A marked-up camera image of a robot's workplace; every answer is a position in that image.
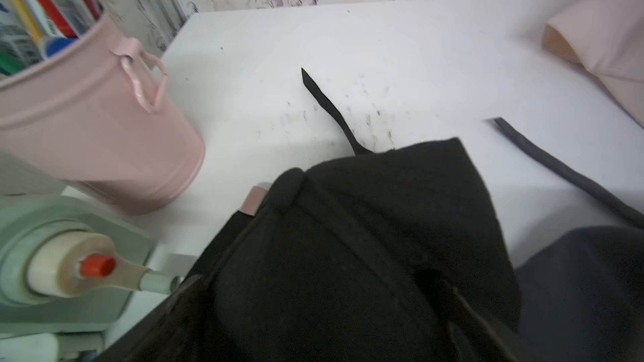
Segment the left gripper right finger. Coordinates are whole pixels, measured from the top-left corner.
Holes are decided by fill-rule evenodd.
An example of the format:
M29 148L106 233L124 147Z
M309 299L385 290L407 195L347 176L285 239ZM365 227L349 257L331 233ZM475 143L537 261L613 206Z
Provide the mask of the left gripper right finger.
M543 357L457 288L437 280L437 314L443 320L457 361L542 361Z

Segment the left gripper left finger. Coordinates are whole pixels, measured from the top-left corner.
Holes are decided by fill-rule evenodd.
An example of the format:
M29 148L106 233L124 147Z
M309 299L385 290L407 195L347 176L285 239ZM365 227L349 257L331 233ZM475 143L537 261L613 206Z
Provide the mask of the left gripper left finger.
M97 361L196 361L206 290L202 276L186 279Z

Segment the black cap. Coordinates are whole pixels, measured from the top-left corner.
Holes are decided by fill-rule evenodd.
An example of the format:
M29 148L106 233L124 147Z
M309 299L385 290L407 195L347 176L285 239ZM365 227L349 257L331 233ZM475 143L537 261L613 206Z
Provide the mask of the black cap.
M457 361L439 278L519 337L518 280L461 140L375 154L345 136L352 156L283 173L191 269L196 361Z

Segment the beige cap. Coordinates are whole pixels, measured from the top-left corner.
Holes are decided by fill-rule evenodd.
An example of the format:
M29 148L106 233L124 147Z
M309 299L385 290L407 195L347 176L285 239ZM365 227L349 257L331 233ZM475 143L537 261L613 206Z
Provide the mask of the beige cap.
M643 0L580 0L548 20L543 48L583 66L643 124Z

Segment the dark grey baseball cap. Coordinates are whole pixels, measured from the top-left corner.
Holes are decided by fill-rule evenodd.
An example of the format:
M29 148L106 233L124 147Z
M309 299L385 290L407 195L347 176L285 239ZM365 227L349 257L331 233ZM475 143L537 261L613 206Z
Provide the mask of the dark grey baseball cap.
M526 155L627 223L569 231L518 268L521 337L548 361L641 361L643 214L505 119L493 121Z

